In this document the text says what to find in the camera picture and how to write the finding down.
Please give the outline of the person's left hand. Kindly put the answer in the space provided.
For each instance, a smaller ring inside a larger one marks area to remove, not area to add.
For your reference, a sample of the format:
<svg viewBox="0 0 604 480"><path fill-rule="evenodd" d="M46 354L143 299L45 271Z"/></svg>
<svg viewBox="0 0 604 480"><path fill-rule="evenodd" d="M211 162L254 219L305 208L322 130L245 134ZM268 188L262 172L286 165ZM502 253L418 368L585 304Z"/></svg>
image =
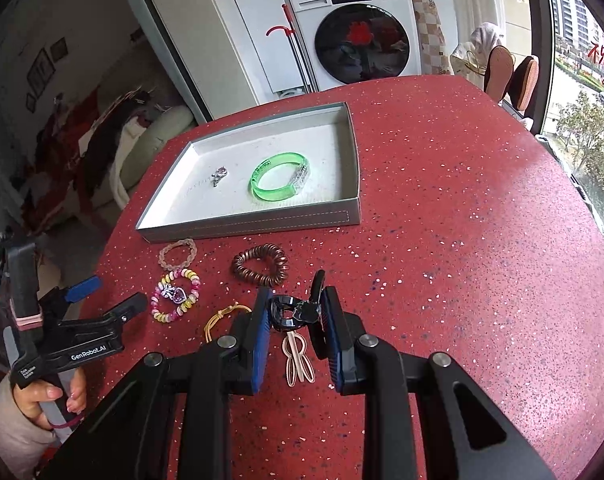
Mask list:
<svg viewBox="0 0 604 480"><path fill-rule="evenodd" d="M35 426L45 430L52 430L46 414L43 412L41 403L54 402L63 396L63 390L49 382L37 380L31 385L21 389L15 385L12 389L14 402L20 412ZM67 410L73 414L81 414L86 408L86 375L79 367L74 371L70 380L70 392L68 393Z"/></svg>

